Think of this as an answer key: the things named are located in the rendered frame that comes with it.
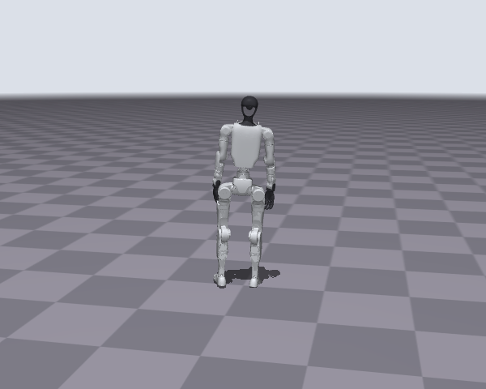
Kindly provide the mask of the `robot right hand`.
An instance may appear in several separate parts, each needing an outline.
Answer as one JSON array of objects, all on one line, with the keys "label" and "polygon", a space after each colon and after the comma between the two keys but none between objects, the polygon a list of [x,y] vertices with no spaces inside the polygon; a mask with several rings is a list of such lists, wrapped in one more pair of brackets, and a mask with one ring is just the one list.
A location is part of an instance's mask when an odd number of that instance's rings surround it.
[{"label": "robot right hand", "polygon": [[[274,206],[274,199],[275,199],[275,196],[274,196],[274,193],[273,191],[275,191],[275,183],[273,184],[272,186],[272,190],[271,189],[268,189],[266,188],[267,192],[265,193],[265,208],[264,209],[272,209],[273,206]],[[272,202],[271,202],[272,200]],[[270,201],[270,202],[269,202]],[[269,204],[269,206],[268,206]]]}]

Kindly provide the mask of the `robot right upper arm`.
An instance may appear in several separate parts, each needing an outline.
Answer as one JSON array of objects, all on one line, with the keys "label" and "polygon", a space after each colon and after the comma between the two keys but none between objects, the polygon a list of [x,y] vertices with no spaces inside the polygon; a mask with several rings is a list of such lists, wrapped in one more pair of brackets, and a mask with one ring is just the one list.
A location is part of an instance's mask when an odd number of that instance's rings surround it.
[{"label": "robot right upper arm", "polygon": [[273,131],[270,128],[262,127],[262,137],[266,140],[264,141],[265,144],[265,151],[266,155],[263,156],[264,164],[265,165],[272,165],[274,164],[274,135]]}]

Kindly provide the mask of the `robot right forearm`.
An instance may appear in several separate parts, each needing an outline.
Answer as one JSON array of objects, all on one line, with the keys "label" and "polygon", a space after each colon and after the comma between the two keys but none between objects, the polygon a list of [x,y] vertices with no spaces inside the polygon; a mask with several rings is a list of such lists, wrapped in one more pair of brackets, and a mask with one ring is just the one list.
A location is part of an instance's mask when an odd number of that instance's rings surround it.
[{"label": "robot right forearm", "polygon": [[267,177],[266,177],[266,181],[267,181],[266,187],[268,189],[271,189],[272,190],[272,186],[273,186],[273,184],[276,181],[276,177],[275,177],[275,157],[274,157],[274,164],[268,165],[266,167],[266,175],[267,175]]}]

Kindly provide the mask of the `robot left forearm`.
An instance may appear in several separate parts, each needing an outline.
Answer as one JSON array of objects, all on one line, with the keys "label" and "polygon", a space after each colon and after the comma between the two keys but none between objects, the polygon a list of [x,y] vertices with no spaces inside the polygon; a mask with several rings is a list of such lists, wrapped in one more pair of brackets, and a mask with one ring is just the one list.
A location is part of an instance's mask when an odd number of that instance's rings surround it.
[{"label": "robot left forearm", "polygon": [[212,182],[215,184],[217,180],[220,180],[220,185],[222,183],[223,171],[225,163],[220,160],[220,153],[215,154],[215,172]]}]

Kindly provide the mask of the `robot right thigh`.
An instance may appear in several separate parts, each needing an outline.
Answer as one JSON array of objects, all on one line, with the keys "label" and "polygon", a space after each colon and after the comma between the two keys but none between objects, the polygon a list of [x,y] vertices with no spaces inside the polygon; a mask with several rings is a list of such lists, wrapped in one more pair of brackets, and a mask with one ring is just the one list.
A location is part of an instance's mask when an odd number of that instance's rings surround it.
[{"label": "robot right thigh", "polygon": [[252,230],[249,231],[249,241],[258,244],[258,232],[262,231],[265,208],[265,191],[261,186],[252,184],[251,191]]}]

